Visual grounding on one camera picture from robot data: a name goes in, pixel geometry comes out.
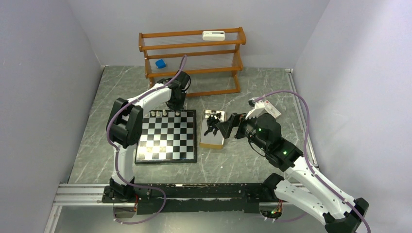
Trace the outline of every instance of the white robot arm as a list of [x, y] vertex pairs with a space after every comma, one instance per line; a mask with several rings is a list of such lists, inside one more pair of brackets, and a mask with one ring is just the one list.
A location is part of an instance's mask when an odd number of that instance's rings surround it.
[[[235, 138], [247, 138], [249, 143], [262, 150], [270, 164], [283, 172], [283, 176], [274, 173], [265, 181], [272, 184], [271, 188], [277, 198], [312, 215], [325, 225], [328, 232], [353, 233], [361, 220], [351, 206], [364, 216], [369, 207], [368, 202], [345, 193], [321, 172], [313, 169], [312, 165], [309, 168], [303, 152], [282, 138], [280, 124], [275, 118], [268, 113], [261, 114], [263, 107], [260, 100], [248, 114], [233, 113], [226, 122], [218, 123], [217, 127], [225, 138], [230, 136], [233, 127], [238, 127]], [[291, 184], [288, 181], [291, 178], [298, 180], [309, 192]], [[339, 193], [344, 201], [338, 198], [333, 190]]]
[[[135, 145], [140, 139], [143, 116], [164, 102], [171, 110], [176, 112], [183, 110], [186, 91], [188, 85], [190, 85], [190, 76], [185, 72], [181, 72], [168, 87], [161, 88], [169, 80], [170, 79], [162, 79], [148, 91], [128, 100], [119, 98], [113, 104], [109, 121], [115, 113], [127, 103], [139, 99], [137, 103], [130, 105], [114, 120], [109, 132], [110, 140], [120, 150], [118, 159], [119, 172], [128, 182], [132, 183], [134, 180], [132, 163], [134, 147], [131, 146]], [[112, 173], [110, 185], [116, 187], [115, 189], [119, 192], [120, 196], [128, 196], [124, 190], [126, 183], [119, 178], [115, 168]]]

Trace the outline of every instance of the white label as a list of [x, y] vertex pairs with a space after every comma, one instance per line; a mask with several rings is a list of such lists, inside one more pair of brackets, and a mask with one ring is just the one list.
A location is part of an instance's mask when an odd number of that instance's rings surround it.
[[268, 100], [265, 101], [265, 110], [274, 118], [278, 118], [281, 115], [280, 111], [277, 110]]

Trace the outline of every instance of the chessboard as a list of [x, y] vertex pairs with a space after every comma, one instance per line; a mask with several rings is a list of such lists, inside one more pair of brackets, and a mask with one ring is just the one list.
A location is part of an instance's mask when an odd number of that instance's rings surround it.
[[179, 116], [172, 110], [166, 116], [153, 111], [161, 116], [143, 117], [135, 163], [196, 163], [196, 110], [183, 110]]

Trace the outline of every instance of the wooden shelf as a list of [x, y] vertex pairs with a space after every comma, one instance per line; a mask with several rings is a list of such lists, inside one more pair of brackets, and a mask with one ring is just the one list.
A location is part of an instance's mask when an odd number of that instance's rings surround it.
[[[207, 31], [225, 31], [226, 39], [224, 41], [204, 41], [201, 31], [184, 31], [170, 33], [139, 33], [139, 50], [145, 57], [145, 76], [150, 80], [150, 86], [153, 86], [155, 77], [173, 76], [180, 64], [181, 57], [186, 54], [188, 57], [184, 71], [187, 74], [211, 73], [231, 71], [236, 89], [211, 91], [201, 93], [190, 93], [188, 96], [218, 95], [227, 93], [240, 92], [237, 71], [243, 69], [240, 58], [240, 44], [246, 44], [246, 36], [243, 28], [214, 29]], [[180, 53], [168, 53], [171, 50], [215, 46], [233, 46], [229, 50], [208, 50], [208, 51], [191, 51]], [[165, 60], [167, 67], [158, 69], [155, 62], [159, 59]]]

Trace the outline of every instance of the black chess piece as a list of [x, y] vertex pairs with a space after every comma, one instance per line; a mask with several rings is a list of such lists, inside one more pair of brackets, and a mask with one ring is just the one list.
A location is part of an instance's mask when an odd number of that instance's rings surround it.
[[217, 132], [218, 132], [218, 128], [216, 127], [216, 124], [220, 122], [219, 118], [222, 116], [221, 113], [216, 114], [216, 117], [213, 115], [210, 115], [207, 120], [207, 130], [204, 134], [204, 136], [206, 136], [208, 133], [213, 131], [213, 135], [216, 136]]

